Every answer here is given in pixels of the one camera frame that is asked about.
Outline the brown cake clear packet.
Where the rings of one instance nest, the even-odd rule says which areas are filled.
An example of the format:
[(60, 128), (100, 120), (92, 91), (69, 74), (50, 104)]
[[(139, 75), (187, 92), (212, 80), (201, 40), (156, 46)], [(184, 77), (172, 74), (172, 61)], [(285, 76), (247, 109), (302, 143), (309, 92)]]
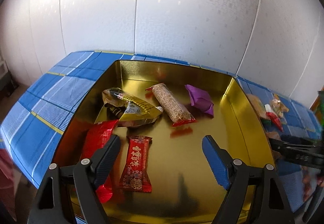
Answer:
[[(280, 135), (275, 131), (266, 132), (266, 137), (268, 138), (268, 140), (269, 139), (275, 139), (275, 140), (279, 140), (279, 141), (281, 140)], [(271, 150), (271, 151), (272, 151), (272, 155), (274, 157), (274, 161), (276, 161), (278, 159), (282, 159), (282, 156), (281, 156), (281, 154), (279, 152), (273, 151), (273, 150)]]

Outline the white red snack packet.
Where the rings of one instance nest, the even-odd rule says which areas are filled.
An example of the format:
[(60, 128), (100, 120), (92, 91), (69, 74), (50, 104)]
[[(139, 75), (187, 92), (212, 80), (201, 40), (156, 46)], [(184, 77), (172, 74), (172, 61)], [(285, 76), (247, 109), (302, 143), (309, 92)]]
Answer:
[(273, 125), (277, 127), (281, 132), (283, 132), (283, 126), (279, 116), (275, 113), (272, 107), (269, 104), (265, 105), (266, 115), (271, 120)]

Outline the orange clear snack bag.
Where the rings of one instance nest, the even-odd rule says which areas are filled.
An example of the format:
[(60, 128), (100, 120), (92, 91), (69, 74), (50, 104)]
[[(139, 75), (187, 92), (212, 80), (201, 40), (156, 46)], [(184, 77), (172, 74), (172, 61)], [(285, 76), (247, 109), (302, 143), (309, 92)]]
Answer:
[(270, 106), (280, 118), (283, 118), (284, 114), (289, 112), (289, 108), (284, 105), (276, 93), (273, 94), (273, 99), (270, 101)]

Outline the green brown snack packet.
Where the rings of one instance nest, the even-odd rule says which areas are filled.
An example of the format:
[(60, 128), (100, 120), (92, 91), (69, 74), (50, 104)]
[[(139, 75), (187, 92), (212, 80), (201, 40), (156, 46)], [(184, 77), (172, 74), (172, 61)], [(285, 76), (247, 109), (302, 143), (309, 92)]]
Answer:
[(268, 116), (266, 115), (266, 110), (260, 99), (253, 95), (248, 93), (247, 98), (249, 99), (250, 103), (252, 104), (253, 108), (256, 111), (256, 114), (260, 119), (267, 119)]

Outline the large red snack packet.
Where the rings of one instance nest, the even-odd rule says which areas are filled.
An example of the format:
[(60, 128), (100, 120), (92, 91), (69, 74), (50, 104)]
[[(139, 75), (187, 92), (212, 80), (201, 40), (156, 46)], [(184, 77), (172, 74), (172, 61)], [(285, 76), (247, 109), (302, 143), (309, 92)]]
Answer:
[[(88, 130), (85, 142), (82, 148), (81, 160), (91, 159), (92, 161), (97, 161), (93, 159), (98, 157), (96, 154), (99, 153), (102, 156), (101, 150), (110, 140), (113, 135), (113, 131), (117, 126), (118, 120), (107, 120), (104, 122), (99, 122)], [(96, 195), (101, 203), (106, 203), (113, 196), (113, 184), (111, 177), (107, 174), (107, 170), (103, 167), (95, 171), (97, 178), (95, 179)]]

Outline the small red snack bar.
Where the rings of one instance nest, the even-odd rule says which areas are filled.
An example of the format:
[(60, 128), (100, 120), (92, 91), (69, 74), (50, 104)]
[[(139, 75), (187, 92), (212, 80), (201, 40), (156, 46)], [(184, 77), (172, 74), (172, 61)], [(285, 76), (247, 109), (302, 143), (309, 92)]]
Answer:
[(147, 174), (147, 163), (152, 138), (128, 136), (127, 139), (129, 147), (119, 187), (125, 191), (151, 193), (152, 186)]

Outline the purple snack packet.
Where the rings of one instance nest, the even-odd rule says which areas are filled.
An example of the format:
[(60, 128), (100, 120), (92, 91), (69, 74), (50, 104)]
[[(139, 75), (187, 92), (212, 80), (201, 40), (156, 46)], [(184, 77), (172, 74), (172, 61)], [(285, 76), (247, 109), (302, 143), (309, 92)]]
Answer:
[(191, 106), (213, 117), (214, 103), (211, 100), (209, 93), (190, 84), (186, 84), (185, 88), (189, 93)]

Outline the clear grain bar red ends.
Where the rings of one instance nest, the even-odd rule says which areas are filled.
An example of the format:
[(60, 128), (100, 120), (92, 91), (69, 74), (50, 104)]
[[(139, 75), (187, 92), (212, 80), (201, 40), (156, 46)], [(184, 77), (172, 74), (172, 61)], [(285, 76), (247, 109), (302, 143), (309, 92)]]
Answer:
[(189, 110), (174, 96), (164, 83), (155, 84), (146, 91), (153, 93), (162, 108), (168, 114), (173, 123), (173, 127), (195, 123), (196, 119)]

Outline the yellow black snack packet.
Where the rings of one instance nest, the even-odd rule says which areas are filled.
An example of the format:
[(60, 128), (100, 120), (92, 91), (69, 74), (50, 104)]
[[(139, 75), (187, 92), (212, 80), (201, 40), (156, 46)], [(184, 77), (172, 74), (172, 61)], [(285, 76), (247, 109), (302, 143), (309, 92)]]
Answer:
[(155, 107), (120, 88), (102, 91), (104, 106), (117, 118), (118, 127), (139, 127), (154, 123), (163, 113), (161, 106)]

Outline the wooden door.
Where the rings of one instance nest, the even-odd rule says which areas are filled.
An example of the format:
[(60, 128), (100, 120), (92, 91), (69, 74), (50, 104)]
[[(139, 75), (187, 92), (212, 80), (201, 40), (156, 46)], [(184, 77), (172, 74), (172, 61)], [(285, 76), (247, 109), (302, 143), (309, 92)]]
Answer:
[(317, 120), (319, 121), (321, 127), (323, 127), (323, 116), (324, 116), (324, 91), (321, 89), (318, 91), (318, 96), (310, 108)]

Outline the blue plaid tablecloth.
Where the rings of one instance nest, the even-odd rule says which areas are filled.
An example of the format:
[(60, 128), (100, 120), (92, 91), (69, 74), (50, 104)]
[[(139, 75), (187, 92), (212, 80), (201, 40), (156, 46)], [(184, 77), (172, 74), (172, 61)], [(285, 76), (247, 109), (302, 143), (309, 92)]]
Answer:
[[(68, 54), (34, 82), (11, 108), (1, 123), (1, 148), (36, 187), (54, 156), (72, 116), (90, 89), (90, 85), (117, 60), (173, 63), (208, 69), (234, 76), (245, 93), (256, 95), (266, 104), (275, 92), (241, 76), (186, 61), (142, 54), (104, 51), (79, 51)], [(284, 134), (312, 139), (321, 138), (320, 123), (314, 113), (300, 103), (279, 96), (289, 108), (285, 114)]]

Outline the gold black gift box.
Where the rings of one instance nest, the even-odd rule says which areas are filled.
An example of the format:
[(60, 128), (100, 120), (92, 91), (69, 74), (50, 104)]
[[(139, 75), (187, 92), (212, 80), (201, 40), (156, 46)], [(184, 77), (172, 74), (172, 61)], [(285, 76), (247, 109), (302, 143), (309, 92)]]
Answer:
[[(121, 88), (144, 101), (158, 102), (146, 88), (164, 83), (196, 119), (173, 127), (166, 113), (154, 123), (136, 128), (118, 127), (121, 150), (111, 177), (114, 194), (104, 204), (112, 223), (204, 223), (215, 217), (225, 190), (216, 182), (201, 143), (211, 135), (217, 144), (247, 165), (273, 164), (272, 151), (262, 124), (246, 94), (230, 75), (207, 69), (148, 61), (114, 62), (94, 83), (78, 106), (55, 150), (53, 162), (64, 167), (76, 164), (90, 127), (108, 119), (102, 91)], [(214, 116), (191, 106), (190, 84), (209, 93)], [(147, 173), (151, 193), (127, 192), (119, 188), (128, 136), (149, 136)]]

